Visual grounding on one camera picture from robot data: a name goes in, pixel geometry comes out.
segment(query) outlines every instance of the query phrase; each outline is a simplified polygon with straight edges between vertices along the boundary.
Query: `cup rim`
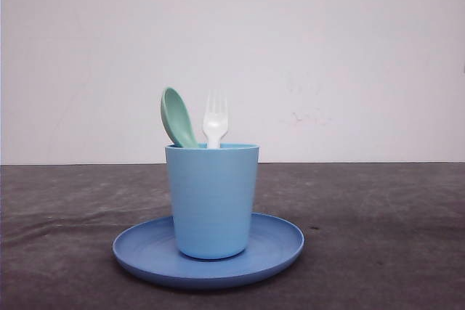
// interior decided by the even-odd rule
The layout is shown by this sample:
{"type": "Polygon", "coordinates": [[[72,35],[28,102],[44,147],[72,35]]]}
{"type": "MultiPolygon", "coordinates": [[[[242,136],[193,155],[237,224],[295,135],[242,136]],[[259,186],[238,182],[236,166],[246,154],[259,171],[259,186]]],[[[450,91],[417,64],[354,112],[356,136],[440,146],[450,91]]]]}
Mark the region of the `cup rim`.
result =
{"type": "Polygon", "coordinates": [[[256,144],[250,144],[250,143],[221,143],[221,145],[226,146],[226,148],[216,148],[216,149],[208,149],[206,148],[206,143],[199,143],[198,144],[200,147],[199,148],[184,148],[184,147],[177,147],[175,144],[170,144],[166,145],[165,149],[173,149],[173,150],[178,150],[180,152],[182,151],[209,151],[209,152],[224,152],[224,151],[231,151],[231,150],[244,150],[244,149],[257,149],[259,148],[258,145],[256,144]]]}

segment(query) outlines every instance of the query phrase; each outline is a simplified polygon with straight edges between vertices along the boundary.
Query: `blue plate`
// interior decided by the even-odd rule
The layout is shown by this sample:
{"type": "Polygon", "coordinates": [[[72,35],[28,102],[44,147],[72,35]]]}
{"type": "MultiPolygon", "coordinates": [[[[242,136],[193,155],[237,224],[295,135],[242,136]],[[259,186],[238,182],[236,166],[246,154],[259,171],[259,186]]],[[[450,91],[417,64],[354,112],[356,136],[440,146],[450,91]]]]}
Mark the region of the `blue plate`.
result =
{"type": "Polygon", "coordinates": [[[173,217],[146,221],[120,233],[113,252],[136,277],[168,287],[214,289],[247,285],[281,272],[302,251],[304,235],[294,224],[253,213],[247,248],[236,256],[205,260],[179,252],[173,217]]]}

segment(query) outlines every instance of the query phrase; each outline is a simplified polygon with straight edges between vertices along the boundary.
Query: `cup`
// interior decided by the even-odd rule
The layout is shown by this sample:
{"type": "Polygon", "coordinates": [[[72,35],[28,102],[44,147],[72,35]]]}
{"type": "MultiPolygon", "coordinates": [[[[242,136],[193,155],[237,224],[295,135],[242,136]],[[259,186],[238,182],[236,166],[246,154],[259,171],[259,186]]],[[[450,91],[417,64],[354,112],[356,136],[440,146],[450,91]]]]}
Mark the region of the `cup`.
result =
{"type": "Polygon", "coordinates": [[[179,250],[202,259],[226,258],[243,251],[250,230],[259,147],[171,145],[165,151],[179,250]]]}

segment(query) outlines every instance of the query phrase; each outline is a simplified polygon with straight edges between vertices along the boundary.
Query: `mint green spoon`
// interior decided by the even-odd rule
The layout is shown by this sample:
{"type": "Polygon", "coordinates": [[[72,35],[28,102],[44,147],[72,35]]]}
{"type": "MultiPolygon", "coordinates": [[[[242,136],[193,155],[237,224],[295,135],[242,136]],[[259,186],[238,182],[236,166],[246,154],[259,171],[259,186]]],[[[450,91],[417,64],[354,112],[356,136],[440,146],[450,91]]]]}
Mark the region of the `mint green spoon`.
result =
{"type": "Polygon", "coordinates": [[[160,111],[163,126],[174,145],[182,148],[199,148],[186,106],[173,88],[167,87],[163,90],[160,111]]]}

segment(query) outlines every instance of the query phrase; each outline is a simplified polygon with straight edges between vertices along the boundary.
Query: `plastic fork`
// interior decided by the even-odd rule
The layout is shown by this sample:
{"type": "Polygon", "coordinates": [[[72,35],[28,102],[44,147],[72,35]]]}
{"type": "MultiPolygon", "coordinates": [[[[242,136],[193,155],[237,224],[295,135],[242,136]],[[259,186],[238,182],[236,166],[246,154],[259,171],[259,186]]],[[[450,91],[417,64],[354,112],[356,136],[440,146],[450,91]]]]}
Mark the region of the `plastic fork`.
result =
{"type": "Polygon", "coordinates": [[[209,92],[203,116],[203,132],[207,148],[220,148],[221,138],[227,133],[227,101],[226,96],[217,91],[209,92]]]}

